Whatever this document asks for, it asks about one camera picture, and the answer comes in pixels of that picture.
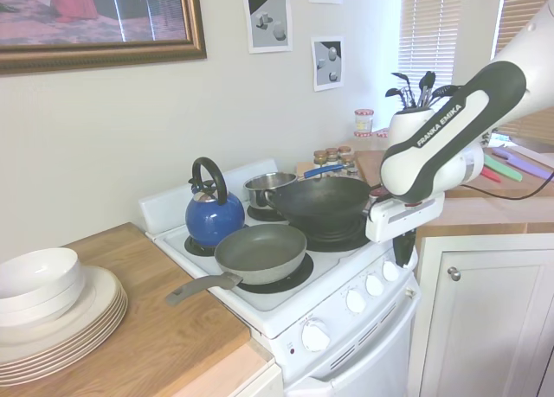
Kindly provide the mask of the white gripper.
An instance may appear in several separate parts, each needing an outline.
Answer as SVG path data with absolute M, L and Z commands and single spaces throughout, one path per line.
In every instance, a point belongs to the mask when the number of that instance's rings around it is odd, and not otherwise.
M 368 209 L 365 236 L 376 243 L 393 239 L 395 262 L 399 267 L 404 267 L 417 254 L 417 236 L 413 229 L 438 218 L 444 201 L 444 194 L 414 205 L 395 198 L 374 201 Z

